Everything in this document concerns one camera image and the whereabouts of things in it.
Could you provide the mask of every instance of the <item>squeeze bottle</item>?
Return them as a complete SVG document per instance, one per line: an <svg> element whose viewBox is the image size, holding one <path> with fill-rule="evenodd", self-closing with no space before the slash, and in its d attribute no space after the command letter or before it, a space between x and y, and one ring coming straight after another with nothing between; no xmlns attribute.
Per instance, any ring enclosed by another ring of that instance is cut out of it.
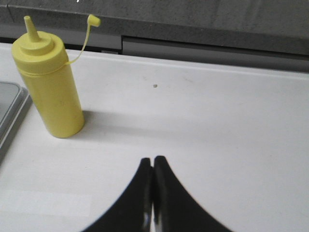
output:
<svg viewBox="0 0 309 232"><path fill-rule="evenodd" d="M70 137L84 126L70 64L83 52L90 26L98 27L100 19L93 15L88 17L83 48L73 61L69 61L59 37L36 31L30 16L25 16L24 20L27 33L13 43L14 61L47 130L58 138Z"/></svg>

